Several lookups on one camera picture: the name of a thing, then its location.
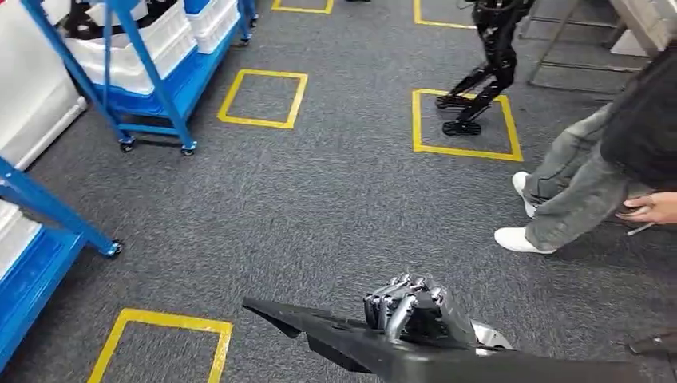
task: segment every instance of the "black humanoid robot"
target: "black humanoid robot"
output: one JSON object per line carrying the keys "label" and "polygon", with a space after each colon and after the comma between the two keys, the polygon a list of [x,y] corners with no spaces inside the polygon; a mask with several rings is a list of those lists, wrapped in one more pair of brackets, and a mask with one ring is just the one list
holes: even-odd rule
{"label": "black humanoid robot", "polygon": [[[482,114],[515,77],[517,55],[513,49],[513,34],[517,23],[529,13],[536,0],[466,0],[474,2],[473,21],[485,49],[486,62],[473,69],[449,94],[440,96],[435,105],[440,109],[463,108],[456,120],[445,122],[442,131],[447,136],[476,136],[481,126],[474,120]],[[473,99],[461,93],[475,88],[489,76],[490,82]]]}

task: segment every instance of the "yellow tape square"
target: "yellow tape square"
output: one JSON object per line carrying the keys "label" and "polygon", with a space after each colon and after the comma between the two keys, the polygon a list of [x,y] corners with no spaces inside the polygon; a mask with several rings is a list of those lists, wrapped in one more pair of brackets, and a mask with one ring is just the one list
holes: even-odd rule
{"label": "yellow tape square", "polygon": [[327,6],[323,10],[314,8],[298,8],[296,6],[283,6],[282,0],[273,0],[272,10],[283,10],[287,12],[304,12],[307,14],[330,14],[334,8],[334,0],[327,0]]}
{"label": "yellow tape square", "polygon": [[447,28],[461,28],[463,30],[476,30],[476,26],[467,26],[453,22],[431,22],[423,20],[421,17],[421,0],[414,0],[414,24],[423,24],[424,26],[445,26]]}
{"label": "yellow tape square", "polygon": [[226,364],[226,353],[228,352],[228,343],[231,340],[232,324],[211,319],[136,309],[123,309],[120,312],[120,315],[118,315],[87,383],[99,383],[101,381],[105,369],[108,367],[108,363],[113,357],[117,343],[120,341],[122,331],[125,329],[128,322],[139,322],[154,326],[176,327],[179,329],[207,331],[219,334],[219,341],[216,343],[212,369],[209,371],[209,378],[207,379],[207,383],[219,383]]}
{"label": "yellow tape square", "polygon": [[[412,129],[411,136],[414,144],[415,152],[431,152],[449,154],[451,156],[468,156],[468,157],[483,157],[494,160],[506,160],[522,162],[522,151],[520,150],[520,141],[517,138],[517,128],[515,127],[515,120],[513,112],[510,109],[510,101],[504,94],[496,97],[494,100],[501,104],[501,111],[505,119],[505,127],[508,129],[508,138],[510,139],[510,153],[501,152],[487,152],[482,150],[445,148],[441,146],[424,145],[421,138],[421,94],[432,94],[434,96],[443,96],[448,92],[439,89],[414,89],[411,95],[411,117]],[[475,97],[473,94],[465,94],[466,97]]]}
{"label": "yellow tape square", "polygon": [[[245,75],[256,75],[256,76],[271,76],[271,77],[289,77],[289,78],[298,78],[299,85],[296,87],[296,94],[294,95],[294,100],[291,102],[291,108],[289,114],[287,115],[286,121],[273,121],[273,120],[263,120],[258,118],[243,118],[243,117],[234,117],[228,115],[228,109],[231,107],[233,100],[235,100],[235,95],[237,94],[238,89],[242,85],[242,80]],[[296,116],[299,114],[299,107],[301,106],[301,100],[303,100],[303,94],[306,91],[306,84],[308,82],[308,75],[305,73],[294,73],[294,72],[276,72],[273,70],[260,70],[260,69],[241,69],[235,80],[233,81],[231,88],[228,90],[228,94],[224,100],[224,103],[219,109],[219,113],[216,115],[219,120],[223,122],[230,122],[233,124],[245,124],[245,125],[257,125],[257,126],[267,126],[270,128],[281,128],[281,129],[293,129],[294,122],[296,121]]]}

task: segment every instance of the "blue metal shelf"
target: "blue metal shelf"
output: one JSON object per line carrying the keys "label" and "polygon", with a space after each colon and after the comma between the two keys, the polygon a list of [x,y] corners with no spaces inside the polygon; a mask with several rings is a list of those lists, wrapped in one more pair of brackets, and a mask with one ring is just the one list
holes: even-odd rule
{"label": "blue metal shelf", "polygon": [[85,243],[82,235],[43,227],[0,279],[0,370]]}
{"label": "blue metal shelf", "polygon": [[0,196],[52,219],[0,278],[0,371],[84,245],[112,257],[122,250],[92,225],[0,157]]}
{"label": "blue metal shelf", "polygon": [[[223,41],[214,49],[211,54],[191,53],[179,64],[172,73],[163,80],[166,89],[172,89],[175,92],[170,94],[173,104],[179,112],[179,115],[184,120],[187,120],[192,114],[193,109],[197,105],[197,101],[207,88],[209,80],[212,79],[216,68],[224,59],[228,48],[232,43],[232,39],[236,35],[237,25],[234,26]],[[153,97],[154,93],[144,97]],[[168,118],[168,112],[162,108],[160,103],[157,103],[158,109],[152,110],[145,107],[139,108],[139,95],[124,91],[123,89],[115,89],[109,94],[109,102],[111,108],[116,112],[133,114],[137,116],[161,116]],[[124,130],[135,130],[133,124],[123,124]]]}
{"label": "blue metal shelf", "polygon": [[[45,16],[40,0],[22,0],[24,7],[36,22],[38,27],[42,30],[49,42],[54,47],[54,50],[63,59],[66,68],[73,74],[73,78],[80,84],[82,90],[87,93],[92,103],[104,115],[109,125],[116,133],[117,139],[121,144],[123,152],[131,150],[134,143],[134,137],[130,132],[145,132],[155,134],[165,134],[171,136],[178,136],[182,143],[182,151],[185,155],[193,154],[197,143],[191,138],[186,120],[190,113],[195,108],[197,101],[200,99],[209,79],[212,78],[216,67],[223,59],[230,41],[233,39],[236,30],[240,30],[243,41],[249,41],[251,35],[249,33],[249,22],[258,18],[255,14],[255,7],[252,0],[239,0],[238,10],[240,11],[240,19],[235,26],[228,32],[226,38],[220,43],[217,50],[209,55],[189,55],[186,60],[194,60],[194,64],[198,65],[187,75],[185,85],[179,89],[174,89],[171,82],[164,81],[160,78],[157,68],[152,62],[152,58],[145,47],[141,35],[137,28],[136,22],[130,14],[131,5],[137,0],[105,0],[107,9],[111,10],[117,15],[120,20],[122,29],[127,33],[129,41],[136,50],[141,63],[143,64],[148,77],[154,85],[154,91],[151,96],[133,95],[133,93],[126,93],[122,89],[115,89],[111,87],[109,79],[110,67],[110,22],[112,15],[106,15],[105,31],[105,83],[103,89],[99,85],[95,85],[88,77],[83,68],[77,63],[75,57],[71,54],[61,39],[60,34],[52,27],[49,20]],[[115,102],[115,98],[121,98],[120,102]],[[128,103],[128,101],[138,100],[138,105]],[[150,105],[148,109],[144,109],[141,105],[147,103]],[[122,122],[120,113],[134,114],[138,116],[162,116],[172,122],[171,128],[161,128],[157,126],[150,126],[144,124],[130,124]]]}

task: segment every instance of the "white sneaker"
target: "white sneaker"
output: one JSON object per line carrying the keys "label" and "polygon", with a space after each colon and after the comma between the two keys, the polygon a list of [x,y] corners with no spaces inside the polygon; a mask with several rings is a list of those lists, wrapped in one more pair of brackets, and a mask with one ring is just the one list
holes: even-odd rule
{"label": "white sneaker", "polygon": [[522,197],[522,200],[525,202],[525,212],[527,213],[527,216],[529,218],[533,218],[533,216],[536,214],[536,207],[533,206],[526,198],[524,194],[524,189],[525,185],[527,183],[527,176],[529,174],[527,172],[517,172],[513,175],[513,187],[515,188],[515,192]]}
{"label": "white sneaker", "polygon": [[526,227],[503,227],[493,233],[493,238],[499,245],[508,250],[518,253],[538,253],[538,254],[552,254],[555,251],[542,251],[536,249],[526,237]]}

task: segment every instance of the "metal stand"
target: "metal stand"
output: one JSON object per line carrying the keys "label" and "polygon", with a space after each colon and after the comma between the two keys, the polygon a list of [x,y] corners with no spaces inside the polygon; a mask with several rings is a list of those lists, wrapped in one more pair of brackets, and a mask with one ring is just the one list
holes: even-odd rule
{"label": "metal stand", "polygon": [[0,370],[45,306],[85,245],[106,257],[122,251],[98,229],[24,172],[0,158],[0,197],[52,219],[62,228],[42,226],[0,278]]}
{"label": "metal stand", "polygon": [[[576,22],[572,21],[571,18],[580,5],[582,0],[573,0],[571,3],[571,6],[569,7],[566,15],[564,18],[559,20],[559,24],[557,26],[557,30],[555,34],[550,38],[550,42],[548,43],[548,47],[543,51],[541,56],[538,59],[538,62],[536,64],[536,67],[534,70],[531,72],[529,75],[529,78],[527,79],[527,83],[532,86],[538,86],[541,88],[547,88],[547,89],[559,89],[559,90],[569,90],[569,91],[575,91],[575,92],[587,92],[587,93],[603,93],[603,94],[612,94],[610,92],[606,91],[599,91],[599,90],[594,90],[594,89],[578,89],[578,88],[567,88],[567,87],[559,87],[559,86],[553,86],[553,85],[542,85],[542,84],[537,84],[534,79],[536,78],[536,75],[540,71],[541,67],[553,67],[553,68],[566,68],[566,69],[584,69],[584,70],[595,70],[595,71],[601,71],[601,72],[615,72],[615,73],[636,73],[642,70],[641,68],[628,68],[628,67],[622,67],[622,66],[614,66],[614,65],[592,65],[592,64],[575,64],[575,63],[569,63],[569,62],[562,62],[562,61],[550,61],[548,60],[548,55],[552,52],[552,49],[555,47],[555,44],[560,40],[562,37],[562,33],[564,32],[564,29],[566,28],[567,25],[572,24],[572,25],[578,25],[578,26],[594,26],[594,27],[611,27],[614,28],[610,38],[604,43],[605,45],[608,45],[610,41],[613,41],[612,39],[617,38],[622,31],[624,30],[625,26],[621,22],[617,25],[611,25],[607,23],[598,23],[598,22]],[[536,5],[532,8],[533,14],[529,16],[529,20],[525,23],[525,25],[522,27],[522,30],[520,32],[520,36],[523,36],[526,34],[527,29],[529,28],[529,23],[531,21],[545,21],[545,22],[558,22],[554,18],[541,18],[541,17],[534,17],[534,14],[536,13],[535,11]]]}
{"label": "metal stand", "polygon": [[[130,13],[130,10],[137,4],[135,0],[106,0],[106,9],[114,12],[122,29],[128,34],[129,41],[136,50],[145,71],[153,83],[155,89],[153,96],[157,97],[161,103],[162,110],[159,112],[144,113],[143,111],[135,111],[142,116],[163,117],[171,122],[170,127],[158,127],[148,124],[130,124],[122,122],[121,116],[129,113],[122,107],[109,105],[109,67],[110,67],[110,20],[108,14],[106,16],[105,25],[105,83],[102,95],[96,90],[95,85],[87,77],[83,68],[78,64],[76,58],[71,54],[65,43],[61,39],[59,33],[49,23],[45,16],[45,11],[42,9],[42,4],[39,0],[22,0],[24,7],[28,10],[33,20],[38,24],[47,37],[52,47],[63,59],[66,68],[73,74],[77,83],[82,90],[87,94],[93,104],[97,107],[99,112],[104,116],[109,126],[115,132],[122,152],[129,152],[133,149],[135,139],[130,135],[131,132],[143,132],[152,134],[161,134],[169,136],[177,136],[181,142],[181,152],[186,156],[191,156],[196,148],[197,143],[192,139],[186,121],[190,117],[192,110],[204,91],[209,79],[216,70],[216,66],[221,62],[225,52],[230,46],[230,41],[236,29],[239,29],[242,34],[243,41],[249,41],[251,35],[249,34],[249,23],[245,18],[240,17],[237,27],[232,28],[228,35],[223,39],[220,45],[210,54],[191,54],[185,60],[192,60],[191,72],[184,74],[186,77],[183,86],[178,93],[170,93],[168,87],[160,78],[156,66],[152,62],[152,58],[146,49],[146,46],[141,39],[141,35],[137,28],[136,22]],[[250,5],[250,12],[255,12],[255,9]]]}

